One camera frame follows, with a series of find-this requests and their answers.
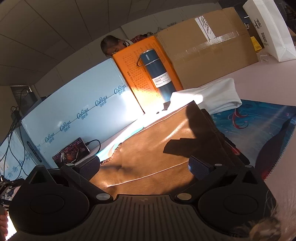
human hand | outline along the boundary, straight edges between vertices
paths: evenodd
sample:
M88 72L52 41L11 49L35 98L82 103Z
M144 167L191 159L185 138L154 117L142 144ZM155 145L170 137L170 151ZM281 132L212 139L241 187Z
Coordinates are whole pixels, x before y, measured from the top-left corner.
M5 237L8 235L8 212L4 211L4 215L0 215L0 231L1 235L5 240Z

white label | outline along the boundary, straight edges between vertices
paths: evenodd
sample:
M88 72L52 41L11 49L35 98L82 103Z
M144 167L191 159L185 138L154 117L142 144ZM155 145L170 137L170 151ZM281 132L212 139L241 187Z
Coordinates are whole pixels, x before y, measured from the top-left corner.
M198 26L202 30L204 36L206 37L207 41L214 40L216 38L215 34L213 33L211 27L207 23L204 16L200 16L198 18L195 18L195 21L197 22Z
M152 80L153 80L156 88L162 87L172 81L167 72L165 72L164 74L162 74L160 76L157 76L156 78L154 78Z

ceiling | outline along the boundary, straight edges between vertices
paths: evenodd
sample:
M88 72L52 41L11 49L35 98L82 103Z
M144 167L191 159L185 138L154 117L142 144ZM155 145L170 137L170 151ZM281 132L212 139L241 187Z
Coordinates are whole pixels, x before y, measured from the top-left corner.
M36 83L59 62L130 21L217 0L4 0L0 85Z

blue mat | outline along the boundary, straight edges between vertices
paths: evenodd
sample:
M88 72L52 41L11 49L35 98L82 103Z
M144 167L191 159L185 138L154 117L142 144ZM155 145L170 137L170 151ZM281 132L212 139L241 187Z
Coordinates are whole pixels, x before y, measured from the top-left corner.
M296 107L242 100L239 108L212 118L234 152L242 161L248 159L265 180L294 133Z

brown leather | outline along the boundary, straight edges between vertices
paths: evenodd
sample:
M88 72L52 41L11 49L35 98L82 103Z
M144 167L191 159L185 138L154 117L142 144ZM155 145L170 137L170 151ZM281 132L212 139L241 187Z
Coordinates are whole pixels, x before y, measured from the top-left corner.
M91 182L111 194L171 194L196 179L191 155L212 165L244 164L231 151L206 110L191 102L121 143Z

